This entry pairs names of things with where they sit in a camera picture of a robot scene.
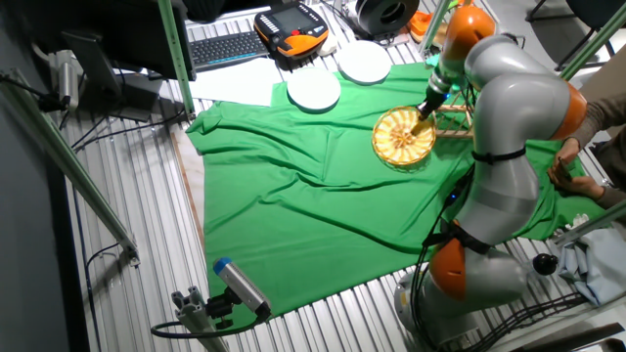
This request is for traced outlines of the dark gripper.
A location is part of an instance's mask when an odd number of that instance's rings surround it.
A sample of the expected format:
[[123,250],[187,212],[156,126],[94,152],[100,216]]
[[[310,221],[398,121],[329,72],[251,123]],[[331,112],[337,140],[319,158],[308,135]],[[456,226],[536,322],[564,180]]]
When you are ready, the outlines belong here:
[[412,128],[412,134],[418,136],[424,128],[436,128],[436,115],[432,112],[439,109],[448,99],[452,83],[440,73],[433,72],[425,90],[425,99],[418,105],[421,118]]

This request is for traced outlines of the person left hand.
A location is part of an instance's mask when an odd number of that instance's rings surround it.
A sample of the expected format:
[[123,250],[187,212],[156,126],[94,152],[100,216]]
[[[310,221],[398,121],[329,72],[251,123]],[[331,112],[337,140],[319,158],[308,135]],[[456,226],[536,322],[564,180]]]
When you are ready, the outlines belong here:
[[573,177],[570,180],[559,176],[552,176],[551,181],[563,190],[593,200],[599,200],[604,195],[604,187],[597,184],[590,176]]

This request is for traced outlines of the person right hand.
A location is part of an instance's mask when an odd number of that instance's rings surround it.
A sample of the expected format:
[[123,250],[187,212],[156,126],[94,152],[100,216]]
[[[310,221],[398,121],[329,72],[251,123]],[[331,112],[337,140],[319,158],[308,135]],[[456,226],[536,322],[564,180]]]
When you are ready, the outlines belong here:
[[555,155],[553,166],[548,171],[554,184],[563,184],[572,180],[567,165],[578,156],[579,152],[580,144],[575,138],[568,138],[563,142]]

